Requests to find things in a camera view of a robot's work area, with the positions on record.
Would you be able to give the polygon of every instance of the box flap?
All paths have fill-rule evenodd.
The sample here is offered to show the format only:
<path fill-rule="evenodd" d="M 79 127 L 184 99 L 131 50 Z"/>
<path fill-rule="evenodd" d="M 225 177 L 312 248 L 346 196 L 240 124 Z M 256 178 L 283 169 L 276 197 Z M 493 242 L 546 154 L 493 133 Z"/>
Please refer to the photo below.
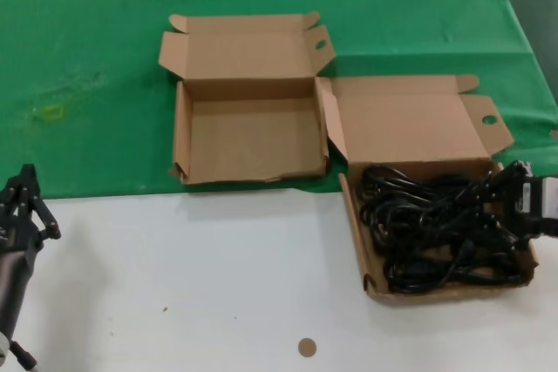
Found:
<path fill-rule="evenodd" d="M 160 64 L 186 80 L 311 78 L 334 57 L 317 12 L 307 15 L 183 17 L 165 32 Z"/>
<path fill-rule="evenodd" d="M 329 88 L 322 79 L 330 140 L 350 164 L 487 159 L 511 136 L 503 123 L 477 124 L 478 112 L 498 115 L 482 97 L 459 95 L 478 83 L 475 76 L 335 78 Z"/>
<path fill-rule="evenodd" d="M 190 148 L 192 124 L 192 99 L 184 84 L 176 86 L 176 109 L 174 114 L 174 166 L 182 180 L 190 174 Z"/>
<path fill-rule="evenodd" d="M 480 140 L 490 155 L 508 148 L 514 143 L 498 108 L 488 96 L 461 95 Z"/>
<path fill-rule="evenodd" d="M 184 34 L 301 31 L 316 26 L 320 14 L 253 15 L 237 17 L 185 17 L 171 15 L 173 28 Z"/>

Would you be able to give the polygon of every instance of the black cable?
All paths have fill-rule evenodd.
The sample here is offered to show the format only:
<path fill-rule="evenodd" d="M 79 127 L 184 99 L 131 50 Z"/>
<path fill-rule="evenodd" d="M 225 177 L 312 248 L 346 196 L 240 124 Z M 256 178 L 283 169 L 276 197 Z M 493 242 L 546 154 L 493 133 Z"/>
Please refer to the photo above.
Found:
<path fill-rule="evenodd" d="M 481 190 L 489 178 L 456 174 L 415 180 L 389 166 L 364 170 L 357 186 L 360 220 L 385 257 L 384 276 L 392 292 L 421 294 L 448 282 L 521 283 L 509 232 L 483 211 L 482 202 L 462 199 Z M 443 248 L 449 249 L 447 258 L 431 255 Z M 487 268 L 493 273 L 480 272 Z"/>
<path fill-rule="evenodd" d="M 17 362 L 27 372 L 38 372 L 37 361 L 29 352 L 26 352 L 17 342 L 12 341 L 10 344 L 10 352 L 16 357 Z"/>

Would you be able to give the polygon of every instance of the white surface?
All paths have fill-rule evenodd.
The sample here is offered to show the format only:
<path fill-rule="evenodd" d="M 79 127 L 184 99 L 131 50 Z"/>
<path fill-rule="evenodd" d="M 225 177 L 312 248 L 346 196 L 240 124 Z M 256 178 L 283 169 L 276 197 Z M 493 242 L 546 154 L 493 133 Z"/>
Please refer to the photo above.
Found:
<path fill-rule="evenodd" d="M 558 240 L 537 242 L 529 288 L 402 308 L 364 294 L 340 194 L 49 206 L 63 238 L 39 255 L 15 334 L 43 372 L 556 370 Z"/>

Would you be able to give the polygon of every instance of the open cardboard box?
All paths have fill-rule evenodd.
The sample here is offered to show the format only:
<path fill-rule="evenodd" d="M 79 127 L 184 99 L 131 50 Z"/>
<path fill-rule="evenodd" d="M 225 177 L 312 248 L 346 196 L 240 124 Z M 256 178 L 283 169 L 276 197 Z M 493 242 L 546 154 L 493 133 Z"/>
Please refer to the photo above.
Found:
<path fill-rule="evenodd" d="M 322 176 L 327 132 L 315 75 L 335 52 L 316 12 L 183 17 L 160 64 L 178 75 L 174 165 L 180 181 Z"/>
<path fill-rule="evenodd" d="M 454 298 L 500 292 L 504 287 L 448 284 L 424 295 L 392 294 L 358 218 L 355 186 L 370 163 L 394 166 L 417 179 L 449 173 L 486 176 L 498 170 L 492 156 L 514 139 L 492 99 L 469 94 L 475 76 L 411 76 L 318 80 L 330 140 L 349 165 L 341 185 L 364 290 L 370 297 Z M 527 285 L 537 260 L 533 249 L 520 254 Z"/>

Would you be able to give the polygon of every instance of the cardboard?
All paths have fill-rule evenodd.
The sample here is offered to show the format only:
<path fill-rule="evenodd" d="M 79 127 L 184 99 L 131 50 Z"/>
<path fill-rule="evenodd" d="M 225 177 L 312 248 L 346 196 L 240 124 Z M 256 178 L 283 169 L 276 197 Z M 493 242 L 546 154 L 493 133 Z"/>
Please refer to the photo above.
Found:
<path fill-rule="evenodd" d="M 319 15 L 183 17 L 160 64 L 179 76 L 174 165 L 180 181 L 321 176 L 329 157 L 316 74 L 335 52 Z"/>
<path fill-rule="evenodd" d="M 418 179 L 456 172 L 482 176 L 488 170 L 500 170 L 492 156 L 514 139 L 492 99 L 470 93 L 479 80 L 475 76 L 410 76 L 320 78 L 317 83 L 330 140 L 349 166 L 340 181 L 366 293 L 372 298 L 427 301 L 491 295 L 505 289 L 450 283 L 429 294 L 391 293 L 382 270 L 384 258 L 375 252 L 370 233 L 358 218 L 354 192 L 370 163 L 394 166 Z M 486 116 L 492 117 L 492 124 L 486 123 Z M 538 263 L 532 248 L 520 257 L 522 285 L 527 285 Z"/>

